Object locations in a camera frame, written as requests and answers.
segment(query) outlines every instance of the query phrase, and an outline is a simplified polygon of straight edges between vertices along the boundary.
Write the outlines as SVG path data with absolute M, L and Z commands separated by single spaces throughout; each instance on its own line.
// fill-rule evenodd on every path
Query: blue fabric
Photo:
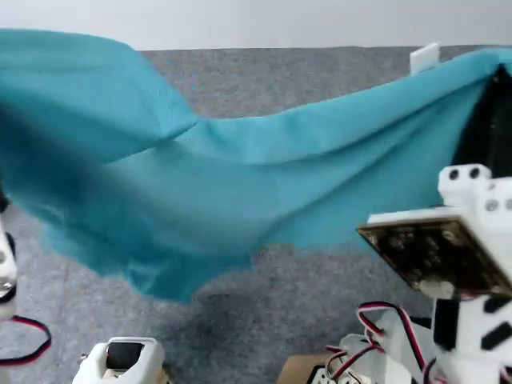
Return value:
M 2 185 L 57 251 L 160 298 L 266 243 L 364 246 L 374 212 L 438 202 L 437 175 L 508 50 L 260 118 L 205 119 L 137 52 L 0 31 Z

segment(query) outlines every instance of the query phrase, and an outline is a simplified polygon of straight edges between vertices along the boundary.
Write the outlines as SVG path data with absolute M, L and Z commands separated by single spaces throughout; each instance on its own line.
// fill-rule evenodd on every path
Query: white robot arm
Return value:
M 85 356 L 73 384 L 171 384 L 154 338 L 112 338 Z
M 18 268 L 0 219 L 0 321 L 9 320 L 16 313 L 17 280 Z
M 359 316 L 372 306 L 384 313 L 375 324 L 360 316 L 365 337 L 340 342 L 344 369 L 328 365 L 315 383 L 512 382 L 512 178 L 492 179 L 479 164 L 449 166 L 438 190 L 442 206 L 372 215 L 358 229 L 411 288 L 434 299 L 433 321 L 414 323 L 389 303 L 363 305 Z

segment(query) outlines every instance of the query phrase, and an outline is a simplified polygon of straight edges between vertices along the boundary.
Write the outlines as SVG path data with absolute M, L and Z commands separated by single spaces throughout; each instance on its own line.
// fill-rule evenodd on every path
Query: screw hole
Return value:
M 480 169 L 479 168 L 473 168 L 470 171 L 470 178 L 477 178 L 480 175 Z
M 486 203 L 486 210 L 493 212 L 498 208 L 498 202 L 496 200 L 489 200 Z
M 452 170 L 450 172 L 449 177 L 450 177 L 450 180 L 455 180 L 456 178 L 458 178 L 458 170 Z

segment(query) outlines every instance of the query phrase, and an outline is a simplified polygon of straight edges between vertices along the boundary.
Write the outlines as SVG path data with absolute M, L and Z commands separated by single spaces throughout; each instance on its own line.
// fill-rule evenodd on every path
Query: cable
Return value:
M 423 384 L 430 384 L 430 372 L 432 371 L 432 367 L 435 365 L 435 362 L 436 358 L 433 358 L 423 370 Z
M 509 384 L 512 384 L 512 376 L 510 376 L 510 374 L 508 373 L 508 370 L 505 366 L 501 369 L 500 374 L 501 374 L 503 380 L 505 380 Z
M 412 327 L 412 322 L 407 312 L 405 312 L 403 308 L 396 306 L 395 304 L 391 304 L 390 302 L 365 302 L 361 304 L 357 311 L 359 321 L 364 325 L 365 328 L 377 334 L 378 336 L 383 336 L 386 332 L 373 324 L 372 321 L 364 315 L 363 312 L 371 310 L 395 310 L 397 312 L 398 317 L 403 324 L 404 331 L 406 332 L 407 339 L 409 340 L 410 348 L 413 351 L 414 358 L 418 363 L 420 371 L 423 371 L 425 368 L 425 359 L 423 357 L 418 339 L 416 338 L 416 334 L 414 333 L 414 329 Z
M 361 380 L 359 380 L 359 378 L 357 378 L 354 374 L 352 374 L 352 372 L 348 372 L 349 376 L 352 377 L 353 380 L 355 380 L 358 384 L 362 384 L 361 383 Z
M 20 356 L 19 358 L 2 358 L 0 359 L 0 366 L 23 366 L 25 364 L 29 364 L 31 362 L 36 361 L 38 358 L 45 353 L 45 351 L 51 346 L 51 333 L 46 325 L 42 322 L 38 322 L 37 320 L 33 320 L 32 318 L 24 318 L 23 316 L 13 316 L 11 319 L 12 322 L 18 322 L 20 324 L 24 324 L 27 326 L 33 326 L 39 330 L 42 330 L 46 335 L 46 340 L 43 344 L 39 346 L 34 352 L 31 354 L 26 354 L 25 356 Z
M 371 346 L 374 346 L 376 350 L 378 350 L 381 353 L 385 353 L 384 348 L 381 347 L 381 345 L 374 340 L 374 336 L 371 333 L 371 330 L 365 330 L 365 336 L 366 340 L 368 340 L 368 343 Z
M 337 354 L 333 354 L 329 360 L 327 361 L 327 364 L 326 364 L 326 376 L 329 380 L 333 380 L 333 381 L 337 381 L 338 378 L 345 373 L 346 370 L 348 370 L 350 368 L 350 366 L 352 366 L 352 364 L 354 364 L 357 360 L 359 360 L 362 356 L 364 356 L 365 354 L 367 354 L 368 352 L 370 352 L 371 350 L 376 350 L 377 348 L 375 346 L 368 346 L 366 348 L 363 348 L 362 350 L 360 350 L 359 352 L 357 352 L 354 356 L 352 356 L 351 358 L 349 358 L 346 362 L 344 362 L 342 364 L 342 366 L 340 366 L 338 368 L 338 370 L 336 372 L 334 372 L 333 374 L 330 373 L 329 371 L 329 365 L 330 363 L 335 360 L 336 358 L 340 358 L 341 356 L 337 356 L 338 354 L 346 354 L 346 352 L 338 352 Z
M 339 346 L 326 346 L 326 350 L 328 350 L 329 352 L 345 352 L 342 348 L 340 348 Z
M 461 302 L 472 302 L 476 298 L 479 298 L 477 294 L 461 294 L 459 300 Z

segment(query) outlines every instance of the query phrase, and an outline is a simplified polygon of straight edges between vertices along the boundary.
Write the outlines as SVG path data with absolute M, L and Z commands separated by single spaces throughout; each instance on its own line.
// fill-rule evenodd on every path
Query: white wall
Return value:
M 511 0 L 0 0 L 0 27 L 139 50 L 512 44 Z

